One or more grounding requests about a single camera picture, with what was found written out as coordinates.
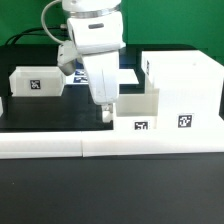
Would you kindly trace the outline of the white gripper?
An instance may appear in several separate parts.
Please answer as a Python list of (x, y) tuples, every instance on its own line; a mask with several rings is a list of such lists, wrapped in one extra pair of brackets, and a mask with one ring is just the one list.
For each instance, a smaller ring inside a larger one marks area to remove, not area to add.
[(118, 99), (119, 53), (117, 51), (82, 57), (93, 101), (102, 111), (113, 112)]

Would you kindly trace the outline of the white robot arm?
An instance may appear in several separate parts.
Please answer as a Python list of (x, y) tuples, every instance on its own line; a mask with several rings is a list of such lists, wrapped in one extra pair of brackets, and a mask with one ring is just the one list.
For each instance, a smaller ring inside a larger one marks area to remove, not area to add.
[[(48, 9), (60, 3), (67, 15), (69, 40), (59, 40), (47, 28)], [(119, 50), (123, 41), (121, 0), (53, 0), (42, 11), (41, 23), (46, 34), (59, 44), (57, 65), (67, 76), (83, 64), (96, 105), (114, 104), (119, 97)]]

